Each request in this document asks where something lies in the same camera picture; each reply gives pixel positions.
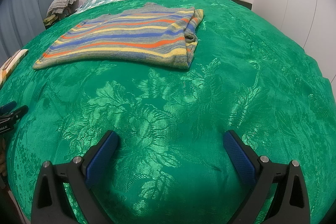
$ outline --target metal screw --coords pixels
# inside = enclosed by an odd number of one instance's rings
[[[50,165],[50,161],[46,160],[44,163],[42,163],[43,167],[48,167]]]
[[[292,165],[294,165],[295,167],[298,167],[300,164],[297,160],[292,160]]]
[[[74,163],[78,164],[78,163],[80,163],[80,162],[82,161],[82,157],[80,157],[80,156],[76,156],[76,157],[73,158],[72,161],[73,161]]]
[[[269,158],[266,157],[266,156],[261,156],[261,157],[260,157],[260,160],[261,160],[262,162],[264,162],[264,163],[267,163],[267,162],[269,161]]]

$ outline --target blue gripper pad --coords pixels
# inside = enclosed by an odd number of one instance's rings
[[[254,165],[229,131],[223,136],[223,144],[242,182],[248,185],[255,185],[256,171]]]
[[[107,164],[117,148],[117,144],[118,135],[112,131],[86,167],[85,184],[88,189],[101,179]]]
[[[16,107],[16,102],[11,101],[10,103],[0,107],[0,115],[3,115]]]

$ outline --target gray cloth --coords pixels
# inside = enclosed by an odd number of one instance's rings
[[[76,0],[54,0],[47,11],[47,17],[55,14],[63,14],[66,7],[73,4]]]
[[[43,18],[53,0],[3,0],[0,4],[0,66],[45,30]]]

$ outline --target yellow stripe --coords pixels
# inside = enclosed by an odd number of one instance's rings
[[[95,32],[90,32],[90,34],[92,33],[100,33],[100,32],[106,32],[106,31],[117,31],[117,30],[141,30],[141,29],[161,29],[161,30],[165,30],[168,27],[162,27],[162,26],[142,26],[142,27],[136,27],[136,28],[109,28],[109,29],[102,29],[102,30],[98,30]]]
[[[76,54],[76,53],[81,53],[81,52],[101,52],[101,51],[106,51],[106,52],[115,52],[115,51],[119,51],[119,52],[142,52],[144,54],[153,54],[153,55],[156,55],[156,56],[160,56],[160,57],[164,57],[164,58],[167,58],[167,57],[171,57],[173,55],[185,55],[186,54],[186,49],[185,48],[175,48],[173,50],[171,50],[170,52],[166,53],[166,54],[161,54],[161,53],[158,53],[158,52],[152,52],[152,51],[149,51],[149,50],[144,50],[144,49],[139,49],[139,48],[129,48],[129,47],[126,47],[126,48],[120,48],[120,47],[102,47],[102,48],[90,48],[90,49],[82,49],[82,50],[78,50],[78,51],[73,51],[73,52],[69,52],[69,53],[66,53],[66,54],[62,54],[62,55],[58,55],[57,56],[57,59],[59,57],[65,57],[67,55],[71,55],[71,54]],[[39,60],[37,60],[35,62],[36,64],[41,64],[42,62],[40,62]]]
[[[201,18],[203,18],[203,16],[204,16],[204,11],[203,11],[202,9],[196,9],[196,10],[195,10],[195,15],[196,15],[196,17],[201,17]]]
[[[155,18],[155,17],[162,17],[162,16],[125,16],[125,17],[117,17],[117,18]]]
[[[178,11],[177,13],[190,14],[194,13],[194,11]]]
[[[172,23],[172,24],[170,24],[170,26],[173,26],[173,27],[175,27],[176,29],[180,29],[180,28],[181,28],[181,26],[178,25],[178,24],[176,24],[175,22]]]

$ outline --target black clamp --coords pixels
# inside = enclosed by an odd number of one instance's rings
[[[21,119],[28,112],[28,106],[23,105],[13,112],[7,114],[16,107],[16,102],[12,101],[0,107],[0,135],[14,129],[17,120]]]
[[[117,143],[118,135],[109,130],[83,157],[76,156],[67,164],[43,162],[34,191],[31,223],[78,224],[63,185],[69,183],[89,224],[113,224],[90,188],[100,180]]]
[[[310,208],[305,180],[298,161],[288,165],[258,156],[233,131],[223,136],[224,147],[250,192],[227,224],[253,224],[273,183],[278,183],[263,224],[309,224]]]
[[[59,165],[45,161],[35,186],[31,223],[78,224],[63,185],[69,183],[89,224],[113,224],[89,189],[100,179],[117,142],[116,133],[107,131],[83,157]],[[278,186],[263,223],[310,223],[307,189],[296,160],[284,165],[272,163],[266,156],[259,157],[233,130],[224,134],[223,142],[243,182],[253,187],[228,224],[253,224],[273,183]]]

